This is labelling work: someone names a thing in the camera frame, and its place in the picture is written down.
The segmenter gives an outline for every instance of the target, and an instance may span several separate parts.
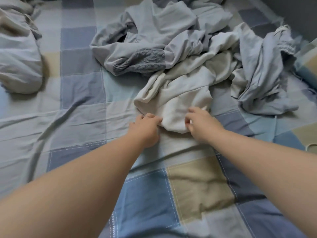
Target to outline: bare forearm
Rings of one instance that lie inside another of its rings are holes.
[[[97,237],[143,148],[123,136],[17,190],[0,202],[0,234]]]
[[[223,131],[210,144],[252,180],[306,234],[317,235],[317,156]]]

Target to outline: left hand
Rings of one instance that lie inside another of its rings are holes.
[[[157,125],[163,118],[154,114],[138,115],[135,122],[129,124],[127,135],[133,135],[136,139],[141,139],[145,148],[151,147],[159,140]]]

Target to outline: crumpled garment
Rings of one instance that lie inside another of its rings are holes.
[[[182,1],[160,8],[144,0],[128,7],[95,35],[92,52],[115,76],[126,72],[150,76],[170,69],[188,56],[207,51],[209,33],[224,28],[232,17],[216,3],[207,7],[199,3],[193,1],[193,9]]]
[[[0,0],[0,81],[10,92],[31,94],[42,85],[42,37],[25,0]]]
[[[219,33],[212,37],[208,52],[187,57],[166,74],[160,71],[152,75],[134,104],[143,114],[162,116],[165,129],[185,133],[188,108],[208,110],[212,101],[209,86],[231,79],[231,95],[247,112],[278,115],[295,110],[285,91],[279,48],[279,40],[287,40],[289,34],[284,29],[284,33],[269,33],[262,39],[245,23],[233,32]],[[237,47],[240,53],[234,52]]]

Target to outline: bed sheet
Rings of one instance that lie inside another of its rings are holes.
[[[141,0],[47,2],[35,23],[45,82],[34,95],[0,90],[0,195],[4,196],[124,135],[146,84],[114,77],[92,56],[97,30]],[[229,28],[245,21],[259,36],[281,18],[259,0],[227,0]],[[282,116],[240,110],[225,81],[210,88],[212,115],[228,130],[317,153],[317,95],[288,75],[299,109]],[[304,237],[252,182],[212,147],[163,129],[160,142],[133,165],[100,237]]]

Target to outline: left arm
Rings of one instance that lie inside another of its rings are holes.
[[[98,237],[125,178],[158,139],[162,118],[147,114],[128,133],[19,188],[0,201],[1,237]]]

